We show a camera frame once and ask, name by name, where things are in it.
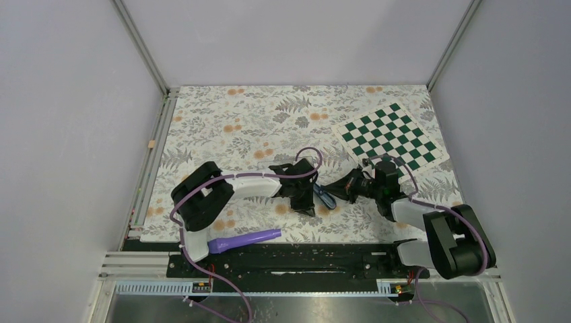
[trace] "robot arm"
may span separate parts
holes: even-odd
[[[425,231],[428,241],[405,241],[397,246],[405,266],[434,268],[445,279],[477,273],[483,254],[468,227],[447,211],[412,203],[401,191],[393,162],[380,161],[374,169],[374,178],[366,178],[361,167],[355,168],[344,178],[325,186],[325,190],[350,203],[358,196],[374,199],[379,213],[388,220]],[[495,266],[496,254],[472,208],[459,205],[452,210],[467,220],[482,239],[488,253],[487,268]]]
[[[301,159],[295,165],[270,166],[265,174],[300,175],[313,170],[313,166]],[[171,192],[174,204],[188,193],[215,177],[231,175],[218,168],[215,162],[207,161]],[[184,223],[185,248],[193,261],[205,258],[208,253],[207,228],[216,220],[230,199],[250,196],[288,197],[291,208],[300,214],[315,216],[313,183],[315,175],[303,178],[273,178],[245,176],[219,180],[193,195],[177,211]]]

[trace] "floral tablecloth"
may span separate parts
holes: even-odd
[[[394,86],[189,86],[180,89],[168,131],[141,241],[175,242],[168,219],[172,189],[207,161],[223,170],[256,170],[259,162],[293,158],[313,146],[323,153],[318,183],[329,184],[356,167],[331,133],[331,126],[359,112],[396,102],[408,109],[444,147],[424,85]],[[443,205],[461,202],[450,160],[417,176],[418,197]],[[403,184],[410,192],[410,182]],[[337,199],[329,211],[315,198],[316,217],[299,215],[281,198],[231,200],[210,226],[210,238],[266,229],[282,230],[272,242],[392,242],[424,233],[378,214],[375,202]]]

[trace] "purple marker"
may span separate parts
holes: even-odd
[[[211,254],[219,254],[228,249],[247,246],[249,244],[271,240],[277,237],[281,237],[280,229],[260,231],[253,234],[243,234],[232,238],[216,238],[208,241],[208,249]]]

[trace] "gray wall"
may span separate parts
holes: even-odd
[[[79,322],[160,94],[109,1],[0,5],[0,322]]]
[[[170,86],[426,83],[470,0],[125,0]]]
[[[433,99],[518,322],[571,316],[571,2],[484,1]]]

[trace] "green and white checkerboard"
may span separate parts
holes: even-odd
[[[448,159],[446,151],[398,104],[338,124],[333,133],[359,164],[364,158],[387,153],[417,175]],[[403,173],[406,171],[400,167],[401,181]]]

